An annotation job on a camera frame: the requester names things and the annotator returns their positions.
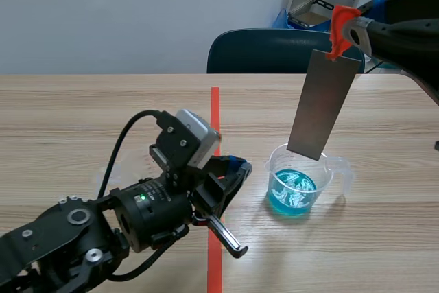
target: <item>wood grain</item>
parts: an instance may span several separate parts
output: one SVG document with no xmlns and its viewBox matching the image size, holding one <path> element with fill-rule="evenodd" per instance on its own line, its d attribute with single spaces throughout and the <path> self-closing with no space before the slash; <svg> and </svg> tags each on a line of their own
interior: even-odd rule
<svg viewBox="0 0 439 293">
<path fill-rule="evenodd" d="M 439 292 L 439 108 L 409 78 L 357 76 L 325 152 L 351 160 L 352 192 L 334 182 L 308 216 L 265 203 L 270 152 L 286 143 L 304 75 L 0 75 L 0 231 L 23 225 L 60 196 L 92 198 L 128 118 L 189 108 L 205 119 L 221 88 L 222 152 L 254 170 L 227 225 L 250 247 L 224 251 L 225 293 Z M 123 148 L 152 143 L 151 120 Z M 206 230 L 193 229 L 151 270 L 94 292 L 206 292 Z M 125 260 L 120 273 L 147 253 Z"/>
</svg>

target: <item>metal strip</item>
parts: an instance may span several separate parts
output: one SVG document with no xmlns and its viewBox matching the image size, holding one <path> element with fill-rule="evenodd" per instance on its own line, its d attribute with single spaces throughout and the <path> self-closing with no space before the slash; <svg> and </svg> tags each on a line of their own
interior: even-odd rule
<svg viewBox="0 0 439 293">
<path fill-rule="evenodd" d="M 361 61 L 313 50 L 287 149 L 318 160 Z"/>
</svg>

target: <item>chair backrest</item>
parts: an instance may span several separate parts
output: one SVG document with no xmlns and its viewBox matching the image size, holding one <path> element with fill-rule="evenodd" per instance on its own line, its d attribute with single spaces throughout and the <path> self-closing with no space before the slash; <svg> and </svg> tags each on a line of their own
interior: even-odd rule
<svg viewBox="0 0 439 293">
<path fill-rule="evenodd" d="M 207 60 L 207 73 L 306 73 L 313 49 L 331 51 L 326 32 L 287 29 L 233 30 L 217 37 Z M 351 47 L 343 56 L 361 61 Z"/>
</svg>

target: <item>white wall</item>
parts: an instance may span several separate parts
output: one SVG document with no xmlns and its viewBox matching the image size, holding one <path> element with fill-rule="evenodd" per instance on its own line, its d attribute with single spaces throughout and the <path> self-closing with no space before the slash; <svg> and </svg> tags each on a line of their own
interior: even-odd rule
<svg viewBox="0 0 439 293">
<path fill-rule="evenodd" d="M 216 36 L 286 1 L 0 0 L 0 73 L 202 73 Z"/>
</svg>

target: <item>red tape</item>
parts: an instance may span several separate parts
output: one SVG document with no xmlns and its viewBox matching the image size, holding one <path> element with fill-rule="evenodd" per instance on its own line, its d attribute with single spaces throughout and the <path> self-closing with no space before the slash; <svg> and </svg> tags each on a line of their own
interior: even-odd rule
<svg viewBox="0 0 439 293">
<path fill-rule="evenodd" d="M 211 89 L 211 127 L 220 132 L 220 88 Z M 214 155 L 221 155 L 220 147 Z M 221 242 L 209 230 L 207 237 L 207 293 L 222 293 L 222 249 Z"/>
</svg>

